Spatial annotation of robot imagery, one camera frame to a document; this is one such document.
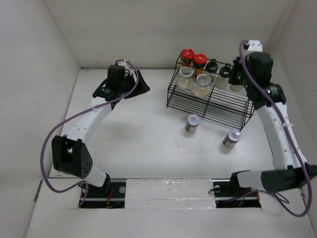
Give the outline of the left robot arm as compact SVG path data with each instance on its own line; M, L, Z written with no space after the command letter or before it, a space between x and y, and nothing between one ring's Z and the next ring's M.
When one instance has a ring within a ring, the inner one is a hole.
M63 136L52 139L53 167L87 182L98 196L110 192L110 176L93 164L87 145L103 119L122 99L132 98L150 90L141 72L131 71L122 64L111 65L107 78L92 94L87 112Z

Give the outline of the clear glass jar front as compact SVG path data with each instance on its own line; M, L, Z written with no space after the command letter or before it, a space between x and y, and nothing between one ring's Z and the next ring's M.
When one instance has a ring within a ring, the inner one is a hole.
M199 74L196 77L196 86L194 86L192 93L198 98L204 98L211 92L211 77L207 74Z

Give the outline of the clear glass jar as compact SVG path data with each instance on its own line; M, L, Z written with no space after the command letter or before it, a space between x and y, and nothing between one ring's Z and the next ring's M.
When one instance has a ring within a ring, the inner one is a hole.
M177 73L176 85L181 90L190 90L194 85L194 71L191 67L181 67Z
M211 77L207 74L199 74L196 77L196 86L194 86L192 93L198 98L204 98L211 92Z

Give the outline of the black cap spice grinder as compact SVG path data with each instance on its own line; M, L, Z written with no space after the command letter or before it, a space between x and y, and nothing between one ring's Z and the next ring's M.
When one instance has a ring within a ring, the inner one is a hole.
M225 89L228 84L230 74L231 74L231 64L226 63L225 66L223 66L219 70L219 75L217 76L215 81L215 87L220 90Z
M211 82L214 82L217 77L217 70L218 70L218 64L216 59L211 59L206 64L205 67L205 74L207 74L211 78Z
M229 88L231 91L233 92L240 92L243 89L243 85L234 85L234 84L230 84Z

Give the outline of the red lid sauce jar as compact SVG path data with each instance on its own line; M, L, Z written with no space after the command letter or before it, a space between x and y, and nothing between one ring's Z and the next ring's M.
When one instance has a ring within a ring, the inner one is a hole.
M193 56L193 67L195 69L194 75L197 77L199 74L202 74L204 71L204 67L207 63L208 58L206 55L198 53Z
M195 53L192 49L183 49L180 53L180 66L190 67Z

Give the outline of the white lid spice jar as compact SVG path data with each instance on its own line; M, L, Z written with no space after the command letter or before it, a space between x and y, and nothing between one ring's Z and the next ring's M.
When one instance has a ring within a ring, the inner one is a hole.
M185 130L189 133L195 133L198 125L200 123L200 118L196 114L188 115Z
M232 149L240 141L240 139L240 132L235 129L232 129L227 133L222 143L226 148Z

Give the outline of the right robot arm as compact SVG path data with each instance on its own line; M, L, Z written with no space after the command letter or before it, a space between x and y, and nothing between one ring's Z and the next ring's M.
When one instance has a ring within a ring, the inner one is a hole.
M300 151L288 118L286 97L280 85L272 83L273 59L268 53L237 57L229 81L244 86L264 126L273 157L273 170L240 171L231 176L230 192L241 195L248 187L270 193L301 188L317 175Z

